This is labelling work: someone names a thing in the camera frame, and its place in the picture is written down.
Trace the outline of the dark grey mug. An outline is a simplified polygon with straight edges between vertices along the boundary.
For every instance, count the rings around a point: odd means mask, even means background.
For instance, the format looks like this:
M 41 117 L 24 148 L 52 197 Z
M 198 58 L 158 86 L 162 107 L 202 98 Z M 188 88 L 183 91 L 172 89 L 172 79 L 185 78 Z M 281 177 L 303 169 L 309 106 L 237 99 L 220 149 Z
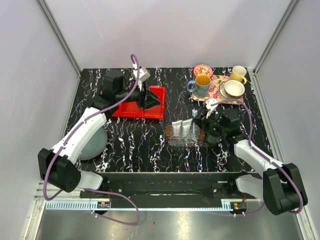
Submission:
M 205 132 L 205 140 L 213 145 L 221 142 L 223 133 L 218 129 L 209 129 Z

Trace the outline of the white toothbrush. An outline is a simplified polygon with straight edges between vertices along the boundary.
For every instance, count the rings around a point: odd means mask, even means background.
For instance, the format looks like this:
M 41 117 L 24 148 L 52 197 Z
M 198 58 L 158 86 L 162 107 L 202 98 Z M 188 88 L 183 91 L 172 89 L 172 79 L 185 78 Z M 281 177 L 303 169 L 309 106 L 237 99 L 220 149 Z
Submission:
M 196 124 L 194 122 L 194 119 L 197 117 L 198 111 L 196 109 L 192 110 L 192 134 L 193 138 L 196 138 Z

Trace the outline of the white toothpaste tube red cap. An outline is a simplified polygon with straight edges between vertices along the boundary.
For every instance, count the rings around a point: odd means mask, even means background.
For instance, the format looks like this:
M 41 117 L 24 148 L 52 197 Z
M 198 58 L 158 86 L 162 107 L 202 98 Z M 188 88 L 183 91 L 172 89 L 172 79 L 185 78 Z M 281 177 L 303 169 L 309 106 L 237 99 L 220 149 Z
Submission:
M 171 123 L 172 132 L 174 137 L 178 137 L 180 135 L 180 127 L 182 125 L 182 120 L 173 121 Z

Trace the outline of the white toothpaste tube dark cap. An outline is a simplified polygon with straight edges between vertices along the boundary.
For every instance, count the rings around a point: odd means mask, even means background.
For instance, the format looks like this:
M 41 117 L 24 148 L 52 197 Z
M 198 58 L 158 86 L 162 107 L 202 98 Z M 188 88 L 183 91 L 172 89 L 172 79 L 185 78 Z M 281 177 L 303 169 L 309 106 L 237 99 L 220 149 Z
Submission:
M 189 118 L 187 120 L 182 121 L 182 135 L 185 137 L 189 134 L 191 124 L 193 123 L 193 119 Z

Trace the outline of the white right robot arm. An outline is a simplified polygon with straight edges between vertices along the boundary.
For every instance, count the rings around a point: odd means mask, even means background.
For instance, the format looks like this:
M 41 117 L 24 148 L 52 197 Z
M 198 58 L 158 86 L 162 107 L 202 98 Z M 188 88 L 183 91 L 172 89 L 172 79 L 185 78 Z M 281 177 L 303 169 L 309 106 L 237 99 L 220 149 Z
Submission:
M 208 143 L 223 144 L 260 175 L 260 178 L 248 173 L 235 175 L 227 186 L 231 197 L 239 198 L 244 193 L 254 196 L 275 216 L 286 212 L 298 214 L 308 203 L 298 167 L 280 162 L 254 145 L 241 130 L 238 109 L 207 113 L 194 122 L 204 131 Z

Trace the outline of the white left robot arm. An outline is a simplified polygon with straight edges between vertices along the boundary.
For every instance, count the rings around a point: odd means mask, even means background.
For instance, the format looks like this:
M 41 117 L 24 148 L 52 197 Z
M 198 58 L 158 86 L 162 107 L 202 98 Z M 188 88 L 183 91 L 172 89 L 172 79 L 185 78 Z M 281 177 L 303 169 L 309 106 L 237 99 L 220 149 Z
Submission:
M 108 193 L 103 177 L 92 171 L 79 170 L 76 162 L 94 134 L 119 109 L 121 103 L 136 103 L 142 110 L 159 106 L 161 101 L 146 86 L 151 76 L 140 67 L 133 70 L 135 82 L 129 85 L 120 70 L 111 70 L 102 80 L 102 87 L 92 98 L 79 121 L 51 149 L 42 148 L 38 155 L 39 173 L 44 185 L 51 184 L 70 193 L 75 189 L 90 189 L 98 198 Z

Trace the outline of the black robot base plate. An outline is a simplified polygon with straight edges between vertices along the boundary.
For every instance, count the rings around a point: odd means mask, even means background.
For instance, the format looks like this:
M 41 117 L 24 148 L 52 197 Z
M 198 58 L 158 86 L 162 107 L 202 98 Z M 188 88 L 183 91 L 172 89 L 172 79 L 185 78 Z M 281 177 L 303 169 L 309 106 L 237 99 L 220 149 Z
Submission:
M 204 180 L 109 180 L 97 189 L 122 194 L 128 198 L 140 195 L 196 195 L 210 199 L 252 199 L 247 193 L 231 189 L 228 181 Z

